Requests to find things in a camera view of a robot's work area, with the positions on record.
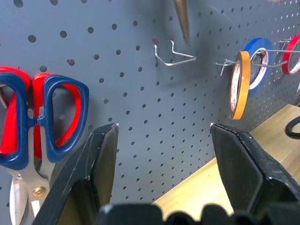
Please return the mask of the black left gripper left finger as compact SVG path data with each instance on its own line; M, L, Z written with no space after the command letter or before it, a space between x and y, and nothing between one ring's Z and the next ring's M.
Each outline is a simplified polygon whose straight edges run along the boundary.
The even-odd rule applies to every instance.
M110 202L120 127L96 128L65 162L36 215L34 225L95 225Z

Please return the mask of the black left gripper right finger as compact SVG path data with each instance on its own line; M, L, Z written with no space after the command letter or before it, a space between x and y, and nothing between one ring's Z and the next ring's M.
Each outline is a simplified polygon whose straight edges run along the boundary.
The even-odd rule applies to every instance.
M300 186L246 131L211 123L222 183L234 211L259 214L270 204L299 203Z

